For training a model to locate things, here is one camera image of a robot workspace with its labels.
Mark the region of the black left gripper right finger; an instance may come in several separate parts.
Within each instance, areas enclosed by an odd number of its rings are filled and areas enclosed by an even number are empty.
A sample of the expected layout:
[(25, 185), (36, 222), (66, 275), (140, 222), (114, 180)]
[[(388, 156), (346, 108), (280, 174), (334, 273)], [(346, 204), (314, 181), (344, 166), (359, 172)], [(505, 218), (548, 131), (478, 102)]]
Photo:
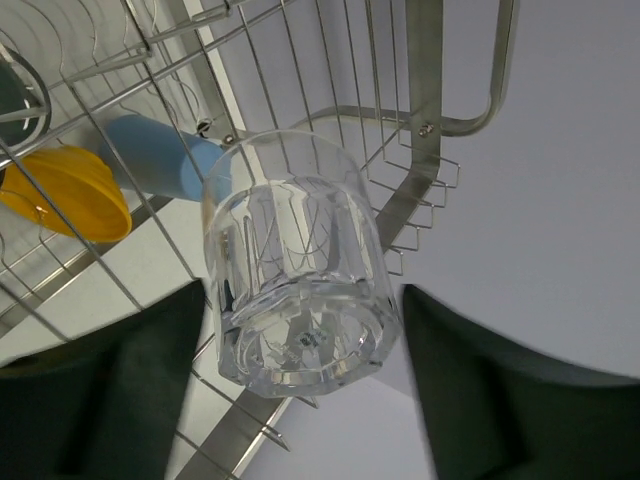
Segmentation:
[(636, 479), (639, 381), (562, 361), (402, 289), (439, 479)]

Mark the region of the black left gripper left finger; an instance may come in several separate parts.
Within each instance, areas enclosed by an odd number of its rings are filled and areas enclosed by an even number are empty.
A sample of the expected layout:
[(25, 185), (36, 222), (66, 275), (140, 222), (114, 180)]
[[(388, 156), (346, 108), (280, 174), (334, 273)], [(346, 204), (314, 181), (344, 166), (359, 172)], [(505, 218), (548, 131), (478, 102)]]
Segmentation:
[(205, 313), (194, 280), (1, 368), (4, 479), (162, 479)]

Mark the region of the clear glass cup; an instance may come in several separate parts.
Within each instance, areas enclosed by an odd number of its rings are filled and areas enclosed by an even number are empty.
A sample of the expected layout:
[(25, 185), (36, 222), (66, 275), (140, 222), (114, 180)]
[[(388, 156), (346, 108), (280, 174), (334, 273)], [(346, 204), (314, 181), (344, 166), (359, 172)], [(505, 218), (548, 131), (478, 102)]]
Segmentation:
[(215, 162), (201, 207), (222, 377), (312, 397), (381, 369), (402, 322), (350, 153), (308, 131), (255, 134)]

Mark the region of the yellow plastic bowl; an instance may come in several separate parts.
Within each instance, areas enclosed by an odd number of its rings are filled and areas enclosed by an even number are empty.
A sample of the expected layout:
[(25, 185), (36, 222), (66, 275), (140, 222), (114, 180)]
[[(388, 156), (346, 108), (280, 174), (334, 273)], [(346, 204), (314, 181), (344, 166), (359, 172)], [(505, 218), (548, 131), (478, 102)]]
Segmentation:
[(11, 163), (2, 171), (1, 202), (48, 230), (94, 243), (112, 243), (132, 229), (127, 201), (111, 169), (72, 145), (43, 148), (22, 159), (33, 182)]

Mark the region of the blue plastic cup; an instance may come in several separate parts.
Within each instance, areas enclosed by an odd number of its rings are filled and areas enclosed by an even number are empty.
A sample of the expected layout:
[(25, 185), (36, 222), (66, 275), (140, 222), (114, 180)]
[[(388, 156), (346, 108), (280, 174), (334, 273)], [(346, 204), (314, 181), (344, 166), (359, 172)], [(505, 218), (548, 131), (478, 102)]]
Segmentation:
[(98, 156), (122, 188), (198, 202), (201, 179), (224, 155), (217, 144), (141, 115), (113, 119)]

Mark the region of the dark grey mug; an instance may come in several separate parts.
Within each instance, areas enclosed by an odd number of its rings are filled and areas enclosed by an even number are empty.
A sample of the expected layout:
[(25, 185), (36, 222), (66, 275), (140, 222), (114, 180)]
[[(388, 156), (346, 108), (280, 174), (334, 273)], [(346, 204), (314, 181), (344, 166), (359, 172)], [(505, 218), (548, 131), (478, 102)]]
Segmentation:
[(1, 139), (22, 147), (45, 134), (52, 120), (49, 90), (16, 50), (1, 45)]

